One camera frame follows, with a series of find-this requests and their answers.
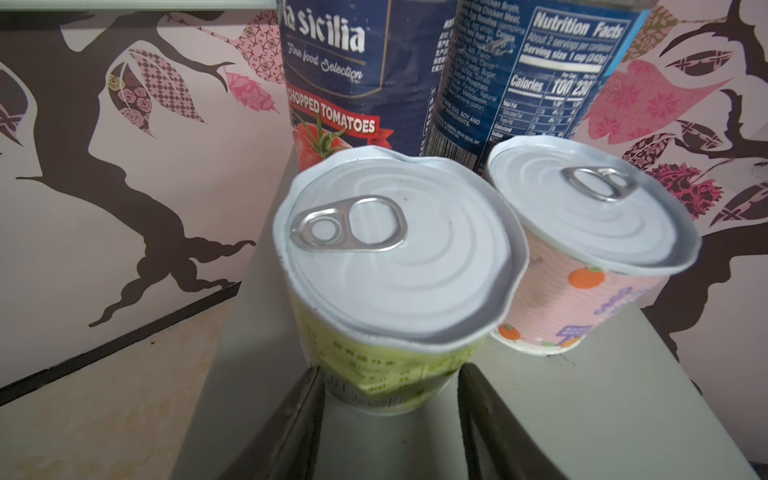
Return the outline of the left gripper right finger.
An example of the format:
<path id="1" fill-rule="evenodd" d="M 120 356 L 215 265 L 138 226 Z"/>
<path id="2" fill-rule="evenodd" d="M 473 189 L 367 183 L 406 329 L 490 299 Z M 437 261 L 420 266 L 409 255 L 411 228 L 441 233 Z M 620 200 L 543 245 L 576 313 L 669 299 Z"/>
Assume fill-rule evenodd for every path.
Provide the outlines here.
<path id="1" fill-rule="evenodd" d="M 458 373 L 458 408 L 470 479 L 564 479 L 481 370 Z"/>

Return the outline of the pink labelled can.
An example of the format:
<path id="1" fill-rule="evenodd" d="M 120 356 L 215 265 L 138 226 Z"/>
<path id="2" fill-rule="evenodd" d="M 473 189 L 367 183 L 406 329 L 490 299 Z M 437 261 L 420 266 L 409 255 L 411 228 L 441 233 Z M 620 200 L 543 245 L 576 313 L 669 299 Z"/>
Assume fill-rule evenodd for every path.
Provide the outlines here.
<path id="1" fill-rule="evenodd" d="M 553 356 L 690 268 L 702 240 L 657 180 L 597 148 L 554 136 L 493 147 L 483 173 L 519 219 L 529 265 L 493 338 Z"/>

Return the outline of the large blue labelled can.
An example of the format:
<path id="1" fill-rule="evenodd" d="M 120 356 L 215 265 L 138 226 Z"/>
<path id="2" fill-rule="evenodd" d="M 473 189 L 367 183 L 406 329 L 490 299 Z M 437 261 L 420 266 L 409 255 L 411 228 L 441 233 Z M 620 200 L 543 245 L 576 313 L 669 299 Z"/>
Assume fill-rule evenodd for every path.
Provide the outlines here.
<path id="1" fill-rule="evenodd" d="M 504 140 L 572 137 L 655 5 L 460 2 L 425 155 L 482 173 Z"/>

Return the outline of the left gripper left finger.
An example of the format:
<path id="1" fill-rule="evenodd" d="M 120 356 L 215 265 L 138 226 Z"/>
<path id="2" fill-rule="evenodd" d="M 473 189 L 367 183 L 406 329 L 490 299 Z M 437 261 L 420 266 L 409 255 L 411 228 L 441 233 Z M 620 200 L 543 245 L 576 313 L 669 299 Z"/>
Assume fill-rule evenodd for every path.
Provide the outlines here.
<path id="1" fill-rule="evenodd" d="M 325 383 L 307 369 L 222 479 L 311 479 L 319 451 Z"/>

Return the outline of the dark tomato can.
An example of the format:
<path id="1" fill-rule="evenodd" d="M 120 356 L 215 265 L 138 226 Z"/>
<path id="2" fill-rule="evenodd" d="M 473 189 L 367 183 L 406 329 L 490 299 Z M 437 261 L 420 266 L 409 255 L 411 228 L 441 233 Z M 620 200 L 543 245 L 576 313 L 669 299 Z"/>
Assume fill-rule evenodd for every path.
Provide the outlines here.
<path id="1" fill-rule="evenodd" d="M 301 170 L 360 146 L 423 154 L 457 8 L 455 1 L 278 2 Z"/>

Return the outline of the green labelled small can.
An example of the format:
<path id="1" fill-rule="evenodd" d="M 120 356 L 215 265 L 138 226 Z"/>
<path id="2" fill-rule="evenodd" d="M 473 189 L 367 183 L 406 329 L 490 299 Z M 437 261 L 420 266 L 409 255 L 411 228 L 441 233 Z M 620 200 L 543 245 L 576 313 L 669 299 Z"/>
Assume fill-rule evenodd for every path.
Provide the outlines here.
<path id="1" fill-rule="evenodd" d="M 334 396 L 377 415 L 438 395 L 505 320 L 529 264 L 487 181 L 375 146 L 300 172 L 273 238 L 306 359 Z"/>

